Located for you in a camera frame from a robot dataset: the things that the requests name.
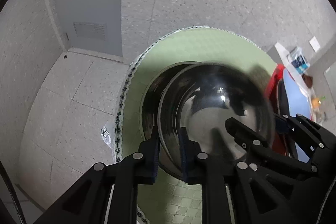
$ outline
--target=red object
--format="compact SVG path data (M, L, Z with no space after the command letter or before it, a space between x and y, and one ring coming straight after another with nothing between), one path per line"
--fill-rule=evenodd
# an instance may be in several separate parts
M273 111L276 113L278 112L277 85L278 82L283 78L284 69L285 69L284 65L282 64L277 65L264 92L265 97L267 97L270 100L271 105L273 107ZM279 154L287 155L285 145L281 140L280 136L278 135L278 133L275 133L272 150Z
M276 87L278 82L283 78L284 69L285 66L283 64L277 65L265 89L264 92L265 97L271 98L272 94L274 95L276 94Z

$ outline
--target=cable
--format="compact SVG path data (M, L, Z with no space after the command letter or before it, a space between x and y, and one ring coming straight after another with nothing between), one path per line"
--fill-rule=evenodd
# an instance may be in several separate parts
M15 210L17 213L17 216L19 217L20 223L21 224L26 224L26 220L25 220L25 216L23 215L23 211L19 202L19 199L17 198L15 189L13 187L13 184L11 182L11 180L9 179L9 176L4 168L4 166L2 165L2 162L0 161L0 175L3 178L3 181L5 182L8 191L10 193L10 196L12 197L14 206L15 206Z

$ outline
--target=round mat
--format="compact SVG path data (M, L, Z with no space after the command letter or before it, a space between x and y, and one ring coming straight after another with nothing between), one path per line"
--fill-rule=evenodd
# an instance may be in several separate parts
M111 143L116 162L138 150L144 140L142 101L161 72L181 62L216 62L249 75L264 91L276 63L245 37L207 26L177 30L153 43L131 65L120 90ZM187 185L159 168L154 185L139 185L138 221L141 223L201 224L200 185Z

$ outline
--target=air vent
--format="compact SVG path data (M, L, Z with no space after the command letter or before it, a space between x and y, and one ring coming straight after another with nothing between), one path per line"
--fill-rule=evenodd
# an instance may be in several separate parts
M73 27L75 28L75 32L78 37L85 37L106 41L105 36L106 25L85 23L85 22L74 22Z

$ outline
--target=metal bowl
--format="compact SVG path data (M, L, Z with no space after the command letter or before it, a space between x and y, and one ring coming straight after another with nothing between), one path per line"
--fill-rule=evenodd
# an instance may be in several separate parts
M145 96L142 99L140 117L140 126L142 127L145 139L151 137L153 127L157 126L158 108L164 89L177 73L194 64L196 64L196 62L177 63L171 67L167 67L149 84ZM159 163L164 171L176 178L182 179L181 170L174 165L162 146L160 147Z
M203 152L232 163L244 160L246 151L225 128L230 117L272 144L274 123L270 106L245 74L219 64L190 65L179 71L163 91L157 114L161 144L179 170L177 174L170 168L170 173L180 177L181 127L186 127L189 139L197 141Z

